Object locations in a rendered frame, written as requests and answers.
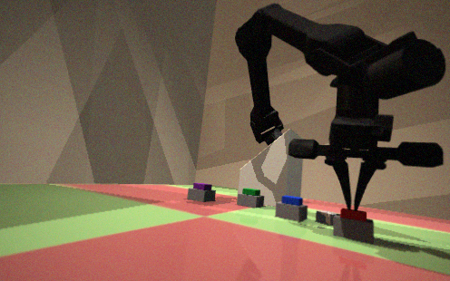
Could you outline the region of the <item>red button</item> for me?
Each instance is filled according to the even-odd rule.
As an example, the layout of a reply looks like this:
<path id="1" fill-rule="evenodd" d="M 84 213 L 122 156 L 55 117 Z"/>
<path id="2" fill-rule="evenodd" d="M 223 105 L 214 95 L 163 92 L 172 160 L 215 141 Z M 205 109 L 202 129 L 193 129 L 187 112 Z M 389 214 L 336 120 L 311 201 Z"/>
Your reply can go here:
<path id="1" fill-rule="evenodd" d="M 374 244 L 374 220 L 366 211 L 342 208 L 333 217 L 333 235 Z"/>

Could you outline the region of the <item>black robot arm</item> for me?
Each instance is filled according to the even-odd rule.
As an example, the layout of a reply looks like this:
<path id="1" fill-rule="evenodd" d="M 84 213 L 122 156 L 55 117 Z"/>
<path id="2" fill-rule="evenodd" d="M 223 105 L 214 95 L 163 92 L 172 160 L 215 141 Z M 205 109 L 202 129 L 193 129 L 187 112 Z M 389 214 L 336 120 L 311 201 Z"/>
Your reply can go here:
<path id="1" fill-rule="evenodd" d="M 279 113 L 270 105 L 266 58 L 271 35 L 299 49 L 318 73 L 337 76 L 330 83 L 337 88 L 337 107 L 355 102 L 378 105 L 378 98 L 429 88 L 445 75 L 442 51 L 418 39 L 415 32 L 384 44 L 353 25 L 319 24 L 280 4 L 265 5 L 238 28 L 235 41 L 248 63 L 254 103 L 250 127 L 256 141 L 268 146 L 284 129 Z M 363 110 L 362 117 L 347 116 L 347 110 L 339 109 L 331 122 L 329 145 L 370 150 L 372 142 L 391 141 L 393 120 L 393 115 L 374 119 L 374 111 L 369 110 Z"/>

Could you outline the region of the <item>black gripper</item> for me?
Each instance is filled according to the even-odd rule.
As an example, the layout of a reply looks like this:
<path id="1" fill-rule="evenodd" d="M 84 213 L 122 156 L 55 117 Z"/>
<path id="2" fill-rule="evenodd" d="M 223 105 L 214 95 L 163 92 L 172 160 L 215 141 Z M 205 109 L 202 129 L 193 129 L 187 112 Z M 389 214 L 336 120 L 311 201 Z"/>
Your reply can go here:
<path id="1" fill-rule="evenodd" d="M 374 111 L 378 115 L 378 105 L 372 102 L 347 103 L 339 105 L 337 110 L 347 110 L 347 116 L 362 117 L 363 110 Z M 350 150 L 346 150 L 350 149 Z M 372 142 L 370 150 L 358 150 L 354 147 L 333 147 L 319 145 L 315 140 L 293 139 L 289 143 L 288 155 L 298 159 L 315 159 L 318 156 L 326 156 L 325 163 L 333 166 L 337 173 L 346 206 L 351 210 L 352 198 L 348 175 L 347 158 L 362 158 L 359 172 L 355 207 L 357 211 L 361 199 L 365 193 L 368 182 L 373 177 L 375 170 L 384 170 L 387 160 L 398 160 L 407 167 L 434 168 L 443 165 L 443 150 L 436 142 L 404 142 L 397 148 L 378 147 L 377 141 Z"/>

